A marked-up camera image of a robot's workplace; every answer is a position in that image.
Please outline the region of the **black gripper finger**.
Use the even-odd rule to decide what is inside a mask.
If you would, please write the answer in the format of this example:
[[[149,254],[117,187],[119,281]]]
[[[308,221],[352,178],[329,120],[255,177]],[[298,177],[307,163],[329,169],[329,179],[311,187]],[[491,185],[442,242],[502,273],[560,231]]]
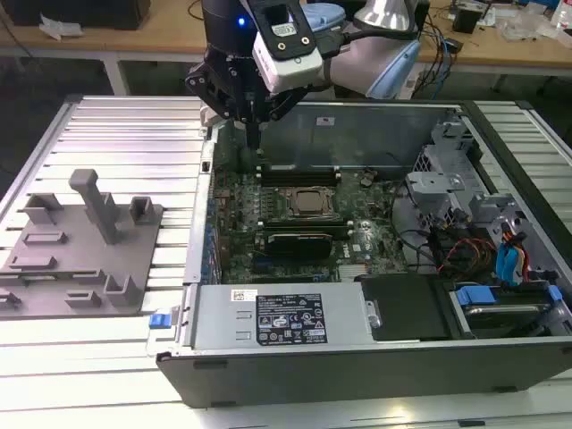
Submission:
[[[254,103],[253,148],[259,149],[262,124],[276,122],[293,109],[309,93],[309,86],[286,90],[280,94],[266,95]]]
[[[189,73],[186,84],[221,118],[241,123],[246,143],[254,148],[254,104],[248,100],[245,78],[240,62],[204,61]]]

